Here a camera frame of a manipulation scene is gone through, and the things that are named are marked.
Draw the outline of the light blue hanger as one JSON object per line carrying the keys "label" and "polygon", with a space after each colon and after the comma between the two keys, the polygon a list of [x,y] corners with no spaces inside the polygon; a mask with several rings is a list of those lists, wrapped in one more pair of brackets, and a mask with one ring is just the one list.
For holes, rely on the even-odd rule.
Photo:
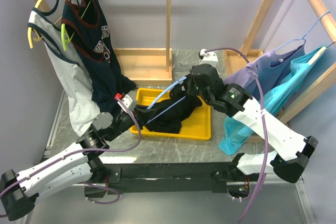
{"label": "light blue hanger", "polygon": [[[187,73],[184,77],[177,79],[175,82],[173,82],[170,86],[168,86],[165,90],[163,90],[153,101],[152,103],[147,107],[147,110],[153,108],[153,106],[158,102],[158,100],[163,97],[168,91],[170,91],[173,87],[175,87],[177,84],[182,83],[184,80],[187,79],[187,77],[190,75],[190,73]],[[167,111],[175,107],[177,104],[181,103],[186,96],[183,96],[176,102],[174,102],[172,105],[168,106],[166,109],[164,109],[162,112],[158,113],[155,116],[152,116],[149,118],[149,120],[146,122],[146,125],[151,123],[152,121],[156,120],[157,118],[161,117],[163,114],[165,114]]]}

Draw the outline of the black tank top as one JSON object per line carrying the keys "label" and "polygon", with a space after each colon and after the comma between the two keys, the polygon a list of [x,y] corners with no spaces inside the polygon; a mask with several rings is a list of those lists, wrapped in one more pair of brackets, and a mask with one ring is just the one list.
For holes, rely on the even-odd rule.
{"label": "black tank top", "polygon": [[177,84],[170,90],[169,96],[169,99],[157,102],[152,107],[154,114],[145,125],[149,131],[178,134],[182,128],[182,121],[202,106],[198,97],[187,93],[185,84]]}

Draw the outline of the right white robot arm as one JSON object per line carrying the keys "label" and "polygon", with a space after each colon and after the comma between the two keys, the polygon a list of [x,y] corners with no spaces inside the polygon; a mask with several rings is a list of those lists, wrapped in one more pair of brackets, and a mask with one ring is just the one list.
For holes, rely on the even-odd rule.
{"label": "right white robot arm", "polygon": [[247,175],[271,173],[289,183],[299,180],[317,147],[315,137],[291,130],[261,109],[259,102],[242,86],[225,84],[216,68],[209,64],[193,66],[187,79],[190,95],[199,95],[207,105],[247,126],[267,146],[274,148],[263,155],[237,154],[230,168],[232,179],[242,181]]}

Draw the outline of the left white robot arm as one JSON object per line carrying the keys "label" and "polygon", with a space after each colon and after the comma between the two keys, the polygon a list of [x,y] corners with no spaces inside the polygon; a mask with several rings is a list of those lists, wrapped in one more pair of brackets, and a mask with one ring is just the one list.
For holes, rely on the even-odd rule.
{"label": "left white robot arm", "polygon": [[134,125],[143,127],[155,109],[137,105],[133,111],[122,111],[116,118],[102,112],[89,129],[62,152],[18,173],[12,169],[1,175],[3,217],[15,221],[30,213],[42,199],[77,183],[99,183],[105,167],[99,156],[111,152],[113,141]]}

